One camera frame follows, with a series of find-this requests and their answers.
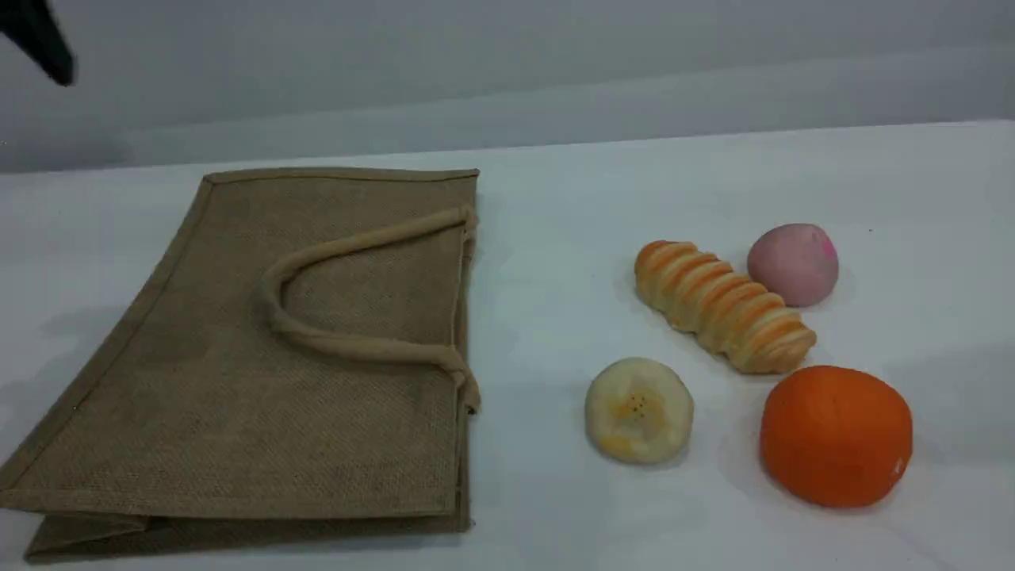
pink spot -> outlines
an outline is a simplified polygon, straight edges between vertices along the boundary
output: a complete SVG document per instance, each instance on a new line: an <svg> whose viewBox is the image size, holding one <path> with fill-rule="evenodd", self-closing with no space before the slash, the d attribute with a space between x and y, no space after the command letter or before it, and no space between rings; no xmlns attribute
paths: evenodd
<svg viewBox="0 0 1015 571"><path fill-rule="evenodd" d="M821 241L821 248L824 249L825 256L828 256L829 258L835 257L835 246L831 244L831 239L825 237L824 240Z"/></svg>

fake bread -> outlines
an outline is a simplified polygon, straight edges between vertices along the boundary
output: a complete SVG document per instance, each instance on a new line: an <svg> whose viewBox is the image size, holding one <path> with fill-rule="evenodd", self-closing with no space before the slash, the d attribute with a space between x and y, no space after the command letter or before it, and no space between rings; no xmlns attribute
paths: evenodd
<svg viewBox="0 0 1015 571"><path fill-rule="evenodd" d="M692 333L742 373L787 373L800 366L817 335L764 285L733 271L691 241L656 240L634 263L638 298L673 329Z"/></svg>
<svg viewBox="0 0 1015 571"><path fill-rule="evenodd" d="M600 373L585 400L589 439L622 462L659 465L687 444L694 400L666 365L628 357Z"/></svg>

white tabletop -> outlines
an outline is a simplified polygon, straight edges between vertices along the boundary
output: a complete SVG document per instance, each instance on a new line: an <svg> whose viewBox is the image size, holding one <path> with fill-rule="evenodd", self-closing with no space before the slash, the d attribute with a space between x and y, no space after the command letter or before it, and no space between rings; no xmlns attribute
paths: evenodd
<svg viewBox="0 0 1015 571"><path fill-rule="evenodd" d="M1012 569L1010 122L0 175L0 456L131 302L201 175L282 164L480 168L474 529L64 568ZM773 488L755 451L776 379L737 375L633 294L649 240L691 239L743 268L789 221L822 225L842 263L831 298L804 312L808 363L878 375L913 413L911 465L874 509ZM670 365L696 402L677 466L623 467L586 440L590 380L634 355ZM0 513L0 566L24 565L38 521Z"/></svg>

round bun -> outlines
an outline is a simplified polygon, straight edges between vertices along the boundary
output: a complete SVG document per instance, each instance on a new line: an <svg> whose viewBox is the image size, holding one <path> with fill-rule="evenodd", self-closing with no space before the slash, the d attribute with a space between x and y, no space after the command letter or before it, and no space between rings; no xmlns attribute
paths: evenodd
<svg viewBox="0 0 1015 571"><path fill-rule="evenodd" d="M792 223L769 229L747 255L751 279L779 294L786 305L806 307L831 294L838 280L838 255L823 229Z"/></svg>
<svg viewBox="0 0 1015 571"><path fill-rule="evenodd" d="M658 465L687 443L694 401L672 369L631 357L592 381L585 414L589 438L602 453L622 462Z"/></svg>
<svg viewBox="0 0 1015 571"><path fill-rule="evenodd" d="M775 385L761 418L761 461L794 495L830 508L878 502L912 455L912 416L883 381L808 367Z"/></svg>

striped bread roll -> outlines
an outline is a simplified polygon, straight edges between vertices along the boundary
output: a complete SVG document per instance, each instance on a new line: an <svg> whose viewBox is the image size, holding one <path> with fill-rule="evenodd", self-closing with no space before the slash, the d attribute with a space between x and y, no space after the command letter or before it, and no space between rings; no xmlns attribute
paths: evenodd
<svg viewBox="0 0 1015 571"><path fill-rule="evenodd" d="M634 263L637 295L698 345L725 354L742 373L787 373L817 343L817 335L764 285L733 271L690 241L657 240Z"/></svg>

